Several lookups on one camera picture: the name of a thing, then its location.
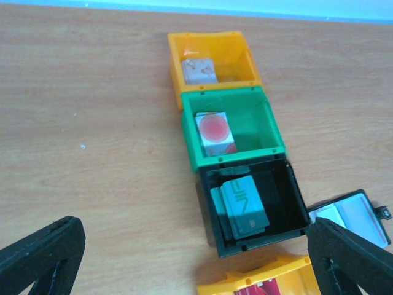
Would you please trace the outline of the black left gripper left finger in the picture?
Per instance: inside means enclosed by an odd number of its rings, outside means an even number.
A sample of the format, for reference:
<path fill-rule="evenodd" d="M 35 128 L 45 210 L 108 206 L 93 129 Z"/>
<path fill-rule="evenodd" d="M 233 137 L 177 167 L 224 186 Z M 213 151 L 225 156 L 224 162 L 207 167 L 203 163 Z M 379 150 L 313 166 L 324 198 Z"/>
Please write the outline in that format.
<path fill-rule="evenodd" d="M 1 294 L 70 294 L 85 250 L 82 221 L 65 216 L 1 250 Z"/>

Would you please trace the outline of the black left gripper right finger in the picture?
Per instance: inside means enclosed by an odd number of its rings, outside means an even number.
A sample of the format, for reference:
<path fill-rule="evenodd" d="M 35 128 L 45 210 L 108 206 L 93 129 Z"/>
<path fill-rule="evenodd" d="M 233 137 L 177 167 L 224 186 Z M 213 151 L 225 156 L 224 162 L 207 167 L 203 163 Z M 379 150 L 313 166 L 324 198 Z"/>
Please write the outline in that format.
<path fill-rule="evenodd" d="M 325 218 L 306 235 L 321 294 L 392 294 L 392 253 Z"/>

